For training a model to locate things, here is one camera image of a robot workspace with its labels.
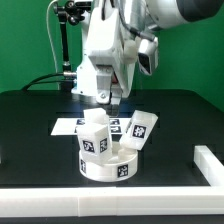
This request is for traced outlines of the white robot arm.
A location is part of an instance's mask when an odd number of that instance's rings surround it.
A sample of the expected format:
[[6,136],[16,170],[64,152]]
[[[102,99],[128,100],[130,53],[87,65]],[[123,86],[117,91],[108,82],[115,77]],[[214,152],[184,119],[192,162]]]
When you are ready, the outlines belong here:
[[155,33],[215,16],[224,0],[73,0],[82,20],[82,62],[74,98],[118,112],[134,72],[158,66]]

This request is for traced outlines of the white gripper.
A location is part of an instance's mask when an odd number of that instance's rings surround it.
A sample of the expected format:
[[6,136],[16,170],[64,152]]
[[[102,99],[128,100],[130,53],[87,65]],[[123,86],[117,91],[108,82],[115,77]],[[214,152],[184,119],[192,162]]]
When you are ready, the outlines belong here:
[[93,96],[111,104],[110,115],[119,114],[122,98],[130,94],[135,65],[151,75],[158,66],[158,38],[146,32],[145,6],[97,6],[88,28],[86,53],[91,63]]

